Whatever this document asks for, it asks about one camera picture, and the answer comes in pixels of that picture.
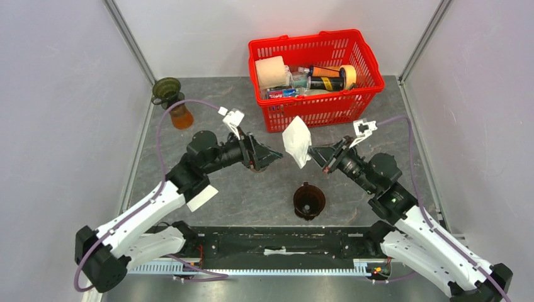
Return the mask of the white paper coffee filter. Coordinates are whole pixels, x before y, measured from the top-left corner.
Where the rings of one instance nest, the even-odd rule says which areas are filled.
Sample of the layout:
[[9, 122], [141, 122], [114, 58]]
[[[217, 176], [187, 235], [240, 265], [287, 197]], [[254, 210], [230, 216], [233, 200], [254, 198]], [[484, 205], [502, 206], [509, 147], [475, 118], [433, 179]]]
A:
[[285, 152], [291, 155], [302, 169], [311, 159], [308, 149], [312, 145], [312, 139], [310, 130], [301, 117], [294, 117], [282, 132], [282, 138]]

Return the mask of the brown transparent dripper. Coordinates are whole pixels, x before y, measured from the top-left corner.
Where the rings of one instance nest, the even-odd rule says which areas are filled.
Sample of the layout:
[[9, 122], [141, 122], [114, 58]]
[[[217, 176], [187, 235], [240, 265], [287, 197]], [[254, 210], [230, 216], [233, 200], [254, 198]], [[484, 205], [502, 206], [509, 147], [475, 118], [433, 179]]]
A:
[[306, 220], [313, 220], [319, 216], [326, 205], [324, 193], [316, 186], [304, 182], [293, 194], [293, 208], [295, 214]]

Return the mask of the green transparent dripper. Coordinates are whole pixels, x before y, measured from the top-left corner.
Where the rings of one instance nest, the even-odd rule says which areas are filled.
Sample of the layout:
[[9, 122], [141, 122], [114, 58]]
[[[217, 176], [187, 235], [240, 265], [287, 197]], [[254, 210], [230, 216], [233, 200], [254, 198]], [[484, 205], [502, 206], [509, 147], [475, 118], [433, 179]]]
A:
[[177, 78], [165, 77], [159, 79], [152, 87], [151, 103], [168, 109], [174, 103], [185, 99], [181, 92], [181, 83]]

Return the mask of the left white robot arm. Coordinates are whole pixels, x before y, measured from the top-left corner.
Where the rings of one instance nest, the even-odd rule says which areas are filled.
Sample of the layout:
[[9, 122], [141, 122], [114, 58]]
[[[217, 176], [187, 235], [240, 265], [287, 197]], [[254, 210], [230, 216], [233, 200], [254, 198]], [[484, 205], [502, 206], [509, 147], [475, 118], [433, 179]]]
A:
[[219, 143], [211, 131], [199, 131], [187, 144], [186, 152], [162, 181], [133, 207], [99, 226], [84, 226], [76, 233], [74, 288], [105, 293], [117, 286], [133, 268], [156, 258], [179, 253], [192, 256], [198, 247], [184, 228], [169, 226], [145, 232], [170, 212], [186, 206], [191, 212], [217, 193], [210, 173], [234, 164], [262, 171], [283, 155], [258, 142], [251, 133], [238, 130]]

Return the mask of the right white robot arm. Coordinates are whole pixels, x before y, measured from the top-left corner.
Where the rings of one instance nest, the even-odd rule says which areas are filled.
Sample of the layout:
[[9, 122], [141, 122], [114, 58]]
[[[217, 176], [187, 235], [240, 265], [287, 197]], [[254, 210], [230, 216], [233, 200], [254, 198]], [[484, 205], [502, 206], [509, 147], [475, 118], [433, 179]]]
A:
[[491, 264], [434, 220], [398, 179], [394, 156], [378, 153], [360, 157], [349, 137], [308, 154], [330, 174], [342, 172], [371, 195], [369, 205], [380, 218], [363, 241], [370, 257], [385, 254], [402, 262], [439, 288], [450, 301], [509, 301], [513, 272]]

